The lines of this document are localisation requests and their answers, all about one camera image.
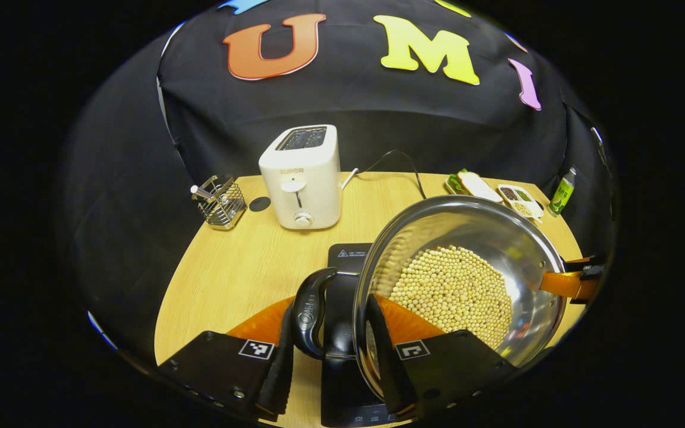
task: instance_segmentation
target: toaster knob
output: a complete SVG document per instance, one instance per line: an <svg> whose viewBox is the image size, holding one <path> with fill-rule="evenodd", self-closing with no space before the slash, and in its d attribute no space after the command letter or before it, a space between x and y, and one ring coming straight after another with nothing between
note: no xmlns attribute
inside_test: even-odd
<svg viewBox="0 0 685 428"><path fill-rule="evenodd" d="M296 214L296 225L299 228L307 228L313 223L313 217L307 212L299 212Z"/></svg>

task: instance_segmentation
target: wire utensil holder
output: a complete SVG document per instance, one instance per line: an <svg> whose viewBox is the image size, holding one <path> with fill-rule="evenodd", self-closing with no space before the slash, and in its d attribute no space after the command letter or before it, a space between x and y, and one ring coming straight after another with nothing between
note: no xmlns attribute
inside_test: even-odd
<svg viewBox="0 0 685 428"><path fill-rule="evenodd" d="M226 182L217 180L218 176L214 175L202 186L192 186L192 200L197 201L200 213L211 228L229 230L236 226L247 204L233 177Z"/></svg>

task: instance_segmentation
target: pan handle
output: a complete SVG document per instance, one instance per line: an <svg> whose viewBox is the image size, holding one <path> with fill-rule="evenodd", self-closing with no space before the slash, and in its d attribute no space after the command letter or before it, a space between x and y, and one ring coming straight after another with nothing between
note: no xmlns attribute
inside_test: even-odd
<svg viewBox="0 0 685 428"><path fill-rule="evenodd" d="M329 280L336 275L337 268L334 267L317 270L303 281L294 299L291 314L294 346L316 360L324 358L319 341L319 330L324 320L324 292Z"/></svg>

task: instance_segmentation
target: toaster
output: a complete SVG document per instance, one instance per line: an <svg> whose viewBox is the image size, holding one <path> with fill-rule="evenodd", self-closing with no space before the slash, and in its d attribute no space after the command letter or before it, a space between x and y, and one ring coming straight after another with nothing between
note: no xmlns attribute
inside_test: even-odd
<svg viewBox="0 0 685 428"><path fill-rule="evenodd" d="M264 151L258 165L283 227L321 229L340 219L343 191L334 125L285 130Z"/></svg>

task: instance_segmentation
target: spice tray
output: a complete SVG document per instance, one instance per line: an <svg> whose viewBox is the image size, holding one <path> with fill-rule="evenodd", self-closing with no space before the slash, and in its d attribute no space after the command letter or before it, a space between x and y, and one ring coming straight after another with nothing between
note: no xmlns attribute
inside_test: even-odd
<svg viewBox="0 0 685 428"><path fill-rule="evenodd" d="M536 203L527 190L514 184L498 184L498 192L506 203L522 217L528 217L540 222L543 209Z"/></svg>

